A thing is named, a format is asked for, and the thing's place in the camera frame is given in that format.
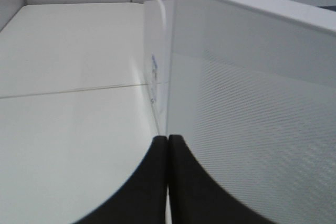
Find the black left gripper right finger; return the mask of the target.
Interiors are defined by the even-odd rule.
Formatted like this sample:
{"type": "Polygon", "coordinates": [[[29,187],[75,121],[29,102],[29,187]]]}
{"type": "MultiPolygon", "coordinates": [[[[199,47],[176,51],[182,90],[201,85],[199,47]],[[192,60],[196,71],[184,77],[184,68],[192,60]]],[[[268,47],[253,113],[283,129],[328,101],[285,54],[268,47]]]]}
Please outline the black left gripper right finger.
{"type": "Polygon", "coordinates": [[[259,215],[207,174],[181,135],[170,135],[168,144],[173,223],[260,223],[259,215]]]}

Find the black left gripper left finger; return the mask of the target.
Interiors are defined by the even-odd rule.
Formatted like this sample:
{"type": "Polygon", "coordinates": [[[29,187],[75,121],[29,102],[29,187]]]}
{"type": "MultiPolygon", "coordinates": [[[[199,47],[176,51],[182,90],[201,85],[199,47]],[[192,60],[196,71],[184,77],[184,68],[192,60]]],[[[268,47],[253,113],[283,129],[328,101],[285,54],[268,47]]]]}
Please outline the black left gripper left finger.
{"type": "Polygon", "coordinates": [[[128,180],[76,223],[165,223],[167,154],[167,137],[154,137],[128,180]]]}

